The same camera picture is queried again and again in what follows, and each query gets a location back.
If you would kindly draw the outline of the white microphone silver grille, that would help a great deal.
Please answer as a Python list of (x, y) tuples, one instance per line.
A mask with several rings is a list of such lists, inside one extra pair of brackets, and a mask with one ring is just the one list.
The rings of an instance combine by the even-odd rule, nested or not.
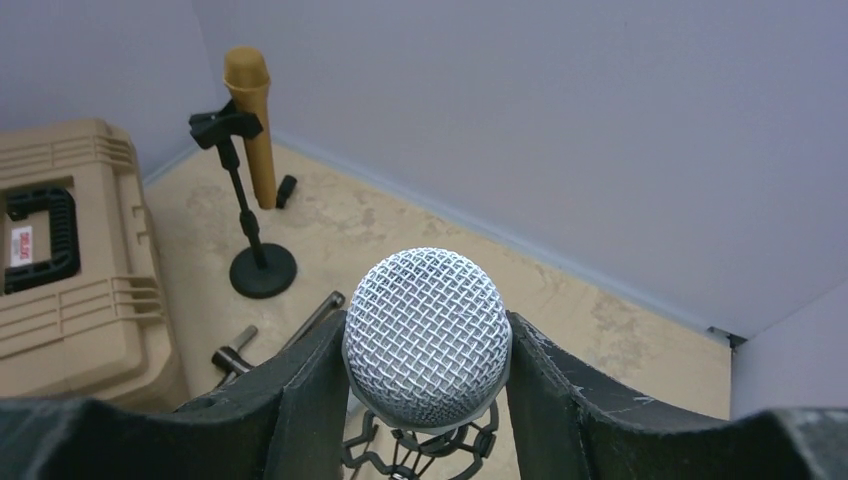
[(480, 418), (510, 374), (500, 292), (467, 257), (417, 247), (381, 260), (345, 314), (352, 394), (387, 425), (431, 435)]

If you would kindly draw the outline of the gold microphone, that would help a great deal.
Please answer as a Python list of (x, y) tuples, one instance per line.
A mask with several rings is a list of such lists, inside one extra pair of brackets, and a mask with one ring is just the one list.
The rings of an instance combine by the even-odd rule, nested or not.
[(275, 209), (277, 182), (268, 131), (271, 78), (260, 50), (251, 46), (230, 49), (224, 57), (223, 82), (237, 111), (247, 121), (243, 142), (258, 206), (263, 210)]

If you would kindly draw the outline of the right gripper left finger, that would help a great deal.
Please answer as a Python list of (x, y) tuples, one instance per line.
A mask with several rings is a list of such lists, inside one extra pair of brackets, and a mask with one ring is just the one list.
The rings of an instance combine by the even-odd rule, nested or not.
[(5, 479), (338, 479), (344, 314), (171, 413), (93, 398), (1, 404)]

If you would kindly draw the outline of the black tripod shock mount stand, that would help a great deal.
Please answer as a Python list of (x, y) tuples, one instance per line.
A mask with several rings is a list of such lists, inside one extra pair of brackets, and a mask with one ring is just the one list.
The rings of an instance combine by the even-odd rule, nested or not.
[(353, 478), (358, 476), (364, 465), (370, 464), (388, 479), (419, 480), (435, 461), (465, 452), (471, 456), (471, 463), (453, 477), (472, 479), (490, 457), (497, 440), (500, 416), (496, 402), (490, 405), (487, 414), (488, 422), (484, 425), (472, 421), (428, 439), (421, 439), (413, 431), (392, 428), (390, 434), (394, 447), (391, 460), (386, 462), (371, 448), (380, 426), (376, 415), (366, 408), (360, 433), (341, 444), (341, 464), (353, 471)]

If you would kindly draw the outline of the black clip stand round base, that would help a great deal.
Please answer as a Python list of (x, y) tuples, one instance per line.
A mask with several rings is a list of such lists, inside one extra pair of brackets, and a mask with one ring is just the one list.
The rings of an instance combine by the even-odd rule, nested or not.
[(234, 290), (250, 299), (276, 296), (293, 283), (298, 267), (293, 254), (275, 243), (264, 243), (260, 227), (250, 209), (239, 174), (240, 157), (233, 137), (244, 139), (248, 131), (244, 115), (232, 100), (217, 111), (190, 116), (190, 135), (203, 150), (217, 150), (222, 168), (228, 172), (239, 205), (239, 222), (249, 246), (238, 253), (230, 264), (229, 279)]

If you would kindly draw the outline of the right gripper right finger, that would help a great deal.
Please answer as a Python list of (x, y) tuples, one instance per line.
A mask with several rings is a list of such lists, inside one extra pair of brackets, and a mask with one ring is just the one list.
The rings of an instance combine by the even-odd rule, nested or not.
[(844, 408), (727, 421), (630, 388), (516, 312), (508, 407), (524, 479), (844, 479)]

